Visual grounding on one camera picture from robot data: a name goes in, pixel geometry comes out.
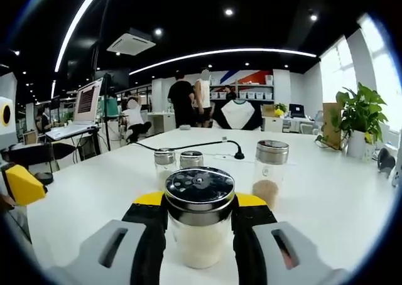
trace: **metal jar lid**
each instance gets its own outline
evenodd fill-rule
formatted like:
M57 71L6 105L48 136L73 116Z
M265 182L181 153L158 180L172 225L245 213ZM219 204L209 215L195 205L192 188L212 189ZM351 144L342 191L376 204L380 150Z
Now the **metal jar lid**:
M174 219L187 225L211 225L230 215L234 179L215 168L180 169L166 180L165 196Z
M184 151L180 155L180 167L196 167L204 165L204 157L199 151Z
M175 152L169 148L160 148L153 153L156 164L173 164L175 162Z
M256 158L264 164L285 164L288 154L289 145L285 142L265 139L257 143Z

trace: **blue stripe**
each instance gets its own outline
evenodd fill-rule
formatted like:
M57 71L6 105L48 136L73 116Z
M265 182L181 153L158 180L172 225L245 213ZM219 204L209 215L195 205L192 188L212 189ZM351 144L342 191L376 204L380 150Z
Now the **blue stripe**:
M227 79L237 73L239 70L228 70L227 73L220 79L220 84L224 83Z

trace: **glass jar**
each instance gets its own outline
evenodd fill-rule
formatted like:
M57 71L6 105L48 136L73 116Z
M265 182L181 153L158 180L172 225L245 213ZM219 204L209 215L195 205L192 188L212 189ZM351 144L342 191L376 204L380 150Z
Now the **glass jar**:
M233 178L215 168L181 169L167 179L165 196L182 262L197 269L219 262L231 229Z
M202 167L204 157L200 151L184 151L180 154L180 169L187 167Z
M289 145L284 142L263 140L257 143L253 195L263 199L270 209L275 206L283 182L288 153Z
M161 148L156 150L153 155L158 189L164 191L166 180L177 170L175 152L169 148Z

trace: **ceiling air conditioner unit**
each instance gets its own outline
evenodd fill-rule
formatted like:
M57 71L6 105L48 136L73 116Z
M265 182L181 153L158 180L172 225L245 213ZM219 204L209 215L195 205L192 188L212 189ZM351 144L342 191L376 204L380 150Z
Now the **ceiling air conditioner unit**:
M153 46L155 46L155 43L151 41L151 35L131 28L128 33L121 35L112 43L107 50L114 53L135 56Z

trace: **yellow flower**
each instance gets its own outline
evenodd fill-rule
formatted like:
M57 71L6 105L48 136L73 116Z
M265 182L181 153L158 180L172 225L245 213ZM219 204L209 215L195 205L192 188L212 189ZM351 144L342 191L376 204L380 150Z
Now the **yellow flower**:
M284 112L282 110L280 110L279 108L275 109L275 116L276 117L281 117L281 116L283 116L283 114L284 114Z

